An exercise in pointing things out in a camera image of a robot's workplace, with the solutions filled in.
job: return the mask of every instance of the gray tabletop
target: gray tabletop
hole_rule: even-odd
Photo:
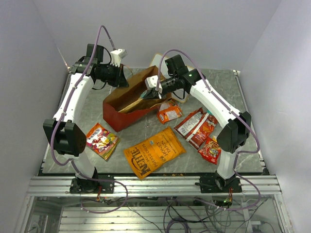
[[[245,111],[242,95],[239,85],[231,70],[210,70],[203,69],[202,73],[208,78],[211,85],[221,94],[230,104],[241,112]],[[86,153],[91,163],[97,168],[98,172],[103,173],[133,173],[130,168],[123,150],[134,146],[135,144],[153,136],[159,131],[170,126],[173,128],[181,122],[190,112],[202,107],[203,105],[192,96],[185,103],[179,103],[182,109],[183,116],[179,119],[172,120],[166,124],[161,124],[156,117],[156,113],[150,113],[141,118],[139,121],[116,133],[103,120],[103,100],[113,90],[107,86],[100,91],[91,90],[86,98],[83,106],[81,117],[77,123],[81,130],[86,134],[88,131],[99,122],[103,127],[115,133],[121,138],[115,151],[110,159],[106,162],[103,158],[94,153],[91,149],[86,148]],[[218,135],[221,127],[217,124],[212,135]],[[179,155],[177,158],[165,163],[155,173],[195,173],[195,172],[214,172],[217,166],[204,160],[201,155],[194,149],[185,139],[175,132],[187,153]],[[255,150],[256,145],[252,136],[248,138],[243,148],[244,150]],[[57,159],[61,162],[65,161],[62,155],[57,155]],[[239,157],[238,172],[262,172],[258,154],[242,154]],[[67,166],[58,166],[52,160],[50,151],[46,154],[45,162],[43,163],[43,173],[74,173],[70,164]]]

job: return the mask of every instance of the snack bag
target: snack bag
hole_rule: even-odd
[[[106,161],[120,139],[97,123],[86,135],[86,145]]]
[[[182,112],[178,105],[173,100],[171,100],[167,103],[161,104],[159,112],[156,116],[159,121],[164,124],[170,120],[180,118],[182,116]]]
[[[217,119],[200,108],[190,113],[174,129],[197,150],[213,132]]]
[[[205,145],[198,152],[201,154],[202,158],[217,165],[217,160],[222,149],[219,147],[216,137],[208,137]]]
[[[167,161],[185,153],[170,127],[124,150],[124,155],[134,173],[140,178],[161,167]]]

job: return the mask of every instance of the gray wall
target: gray wall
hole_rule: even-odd
[[[241,70],[280,0],[34,0],[73,65],[104,24],[131,67],[177,48],[201,68]],[[106,35],[100,44],[111,49]]]
[[[0,1],[0,232],[14,231],[67,68],[31,0]]]
[[[292,223],[310,232],[311,1],[283,0],[241,72],[264,159]]]

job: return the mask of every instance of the yellow orange chip bag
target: yellow orange chip bag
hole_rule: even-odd
[[[134,173],[140,178],[161,167],[165,162],[185,153],[170,127],[124,150],[124,155]]]

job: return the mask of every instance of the bag of chips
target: bag of chips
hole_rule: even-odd
[[[140,178],[161,167],[167,161],[185,153],[170,127],[124,150],[124,155],[134,173]]]
[[[159,121],[164,124],[165,122],[180,118],[182,115],[183,114],[178,105],[173,100],[170,100],[167,103],[161,104],[156,116]]]
[[[106,161],[120,139],[97,123],[86,135],[86,145]]]
[[[174,129],[197,150],[214,131],[217,119],[200,108],[190,113]]]
[[[222,149],[219,147],[216,137],[208,137],[205,145],[198,152],[201,154],[202,158],[217,165],[217,160]]]

